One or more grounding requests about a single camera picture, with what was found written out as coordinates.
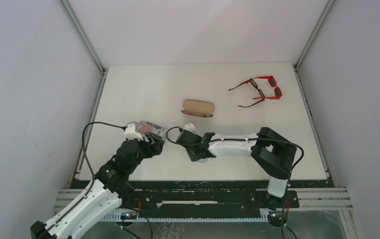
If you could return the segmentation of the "light blue cleaning cloth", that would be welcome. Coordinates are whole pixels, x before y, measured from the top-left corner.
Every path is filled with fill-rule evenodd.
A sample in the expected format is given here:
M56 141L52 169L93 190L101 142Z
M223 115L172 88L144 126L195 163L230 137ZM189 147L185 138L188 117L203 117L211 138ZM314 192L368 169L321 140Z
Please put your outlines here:
M200 159L200 160L198 160L197 162L198 163L207 163L207 162L209 162L209 161L211 161L212 160L212 158L204 158L204 159Z

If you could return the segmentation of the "brown striped glasses case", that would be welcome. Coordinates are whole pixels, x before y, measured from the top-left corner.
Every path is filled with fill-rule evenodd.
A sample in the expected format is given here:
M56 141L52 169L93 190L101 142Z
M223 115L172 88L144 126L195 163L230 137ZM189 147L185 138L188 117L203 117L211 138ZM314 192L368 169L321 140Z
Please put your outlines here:
M185 115L211 118L214 113L214 104L199 100L184 100L181 112Z

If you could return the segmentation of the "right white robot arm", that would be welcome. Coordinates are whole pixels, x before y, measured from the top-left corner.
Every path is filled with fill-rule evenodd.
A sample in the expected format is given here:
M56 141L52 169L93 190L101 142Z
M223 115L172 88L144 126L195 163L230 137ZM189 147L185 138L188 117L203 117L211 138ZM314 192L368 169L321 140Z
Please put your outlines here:
M193 124L189 123L179 131L180 134L173 143L184 147L193 162L227 155L254 159L269 176L267 193L280 199L285 196L293 166L298 163L296 152L302 150L299 145L269 127L247 135L229 136L206 132L200 136Z

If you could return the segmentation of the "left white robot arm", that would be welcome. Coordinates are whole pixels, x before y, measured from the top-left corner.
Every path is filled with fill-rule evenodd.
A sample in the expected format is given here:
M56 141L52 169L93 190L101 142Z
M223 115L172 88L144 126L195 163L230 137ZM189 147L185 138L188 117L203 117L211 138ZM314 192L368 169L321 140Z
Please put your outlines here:
M165 139L152 133L143 140L127 139L94 179L62 211L30 227L33 239L79 239L105 215L133 200L129 176L147 158L160 155Z

